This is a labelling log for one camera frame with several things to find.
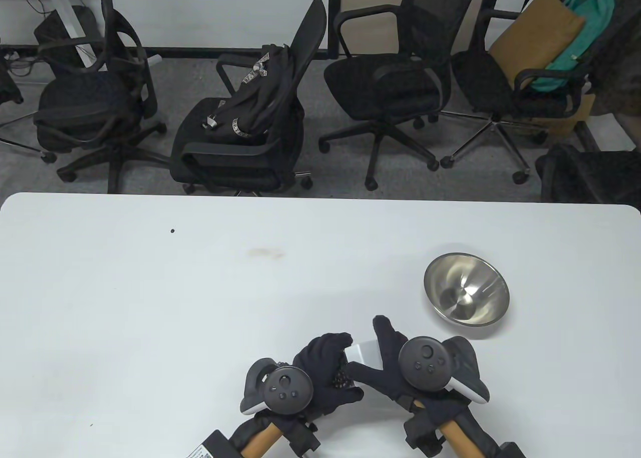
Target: gray carpet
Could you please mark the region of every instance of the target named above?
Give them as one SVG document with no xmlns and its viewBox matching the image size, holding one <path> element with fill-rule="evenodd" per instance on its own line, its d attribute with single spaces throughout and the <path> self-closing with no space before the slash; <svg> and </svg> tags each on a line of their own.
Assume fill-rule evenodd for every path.
<svg viewBox="0 0 641 458">
<path fill-rule="evenodd" d="M 353 122 L 341 110 L 323 80 L 326 61 L 312 62 L 298 96 L 306 111 L 305 144 L 298 161 L 298 170 L 313 173 L 314 187 L 299 186 L 286 195 L 311 197 L 361 197 L 386 199 L 449 199 L 473 201 L 538 201 L 540 180 L 533 172 L 528 183 L 517 186 L 511 175 L 517 170 L 499 136 L 488 133 L 483 143 L 465 155 L 453 169 L 430 172 L 425 163 L 391 139 L 383 140 L 376 170 L 379 188 L 369 192 L 364 179 L 373 138 L 371 135 L 334 141 L 329 154 L 318 151 L 317 139 L 323 133 L 349 126 Z M 238 82 L 242 70 L 230 74 Z M 173 136 L 182 119 L 199 99 L 226 96 L 215 71 L 215 60 L 164 60 L 152 69 L 158 104 L 156 119 L 169 126 L 165 136 L 152 135 L 142 147 L 169 155 Z M 29 78 L 50 78 L 44 64 L 36 66 Z M 36 110 L 41 87 L 22 86 L 25 103 L 6 103 L 0 107 L 0 123 Z M 448 106 L 466 112 L 467 101 L 460 90 L 453 89 Z M 442 117 L 437 124 L 426 124 L 416 131 L 412 124 L 401 128 L 427 146 L 437 158 L 451 153 L 479 127 L 468 122 Z M 30 119 L 0 128 L 0 137 L 38 146 L 35 127 Z M 531 165 L 545 153 L 524 137 L 515 135 L 517 146 Z M 37 192 L 106 192 L 107 167 L 101 165 L 81 171 L 73 183 L 62 183 L 55 170 L 86 151 L 76 150 L 59 155 L 58 162 L 47 165 L 37 156 L 0 143 L 0 204 L 9 195 L 21 191 Z M 183 194 L 181 185 L 172 181 L 165 169 L 142 163 L 128 163 L 122 178 L 122 192 L 128 194 Z"/>
</svg>

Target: black backpack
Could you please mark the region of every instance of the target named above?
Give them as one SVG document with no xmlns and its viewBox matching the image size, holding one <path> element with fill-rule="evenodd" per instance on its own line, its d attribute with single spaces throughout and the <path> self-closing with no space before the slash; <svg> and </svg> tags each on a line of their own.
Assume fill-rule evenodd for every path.
<svg viewBox="0 0 641 458">
<path fill-rule="evenodd" d="M 238 91 L 222 99 L 202 123 L 211 142 L 261 145 L 293 81 L 289 47 L 263 46 L 263 56 L 243 78 Z"/>
</svg>

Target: wooden handle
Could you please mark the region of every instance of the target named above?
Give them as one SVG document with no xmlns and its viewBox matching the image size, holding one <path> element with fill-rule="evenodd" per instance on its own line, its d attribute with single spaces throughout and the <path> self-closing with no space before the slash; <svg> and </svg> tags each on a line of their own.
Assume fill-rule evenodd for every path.
<svg viewBox="0 0 641 458">
<path fill-rule="evenodd" d="M 262 458 L 281 436 L 281 430 L 274 423 L 270 423 L 267 428 L 251 439 L 240 454 L 243 458 Z"/>
<path fill-rule="evenodd" d="M 424 408 L 419 401 L 414 401 L 414 404 L 419 408 Z M 458 458 L 485 458 L 481 450 L 463 433 L 463 430 L 455 421 L 443 424 L 439 427 L 439 430 Z M 270 423 L 267 428 L 252 438 L 240 454 L 243 458 L 263 458 L 263 455 L 274 446 L 281 436 L 281 430 L 274 423 Z"/>
<path fill-rule="evenodd" d="M 419 408 L 424 408 L 423 403 L 419 401 L 414 401 L 414 404 Z M 439 430 L 458 458 L 485 458 L 478 446 L 463 433 L 463 430 L 455 421 L 448 421 L 439 426 Z"/>
</svg>

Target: teal bag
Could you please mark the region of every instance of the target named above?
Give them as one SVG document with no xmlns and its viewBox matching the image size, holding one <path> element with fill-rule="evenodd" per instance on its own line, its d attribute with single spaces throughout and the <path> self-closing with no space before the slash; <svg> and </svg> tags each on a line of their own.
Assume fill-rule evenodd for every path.
<svg viewBox="0 0 641 458">
<path fill-rule="evenodd" d="M 585 26 L 572 44 L 545 67 L 555 71 L 571 71 L 579 64 L 579 57 L 606 30 L 615 7 L 614 0 L 565 0 L 564 4 L 575 14 L 585 18 Z M 538 92 L 552 92 L 566 83 L 567 79 L 542 77 L 536 79 L 531 86 Z"/>
</svg>

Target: desk leg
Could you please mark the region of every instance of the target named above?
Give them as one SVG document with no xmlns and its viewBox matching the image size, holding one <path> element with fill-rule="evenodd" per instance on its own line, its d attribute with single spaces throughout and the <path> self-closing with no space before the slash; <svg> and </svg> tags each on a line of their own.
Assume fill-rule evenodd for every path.
<svg viewBox="0 0 641 458">
<path fill-rule="evenodd" d="M 76 12 L 74 12 L 73 7 L 71 6 L 70 0 L 51 0 L 51 2 L 53 3 L 56 11 L 58 11 L 60 20 L 62 20 L 62 23 L 65 25 L 69 37 L 71 39 L 84 37 L 85 32 L 83 31 L 82 25 L 80 25 Z M 90 67 L 96 61 L 96 56 L 94 56 L 94 51 L 91 46 L 85 44 L 77 46 L 77 49 L 80 59 L 82 59 L 85 67 Z"/>
</svg>

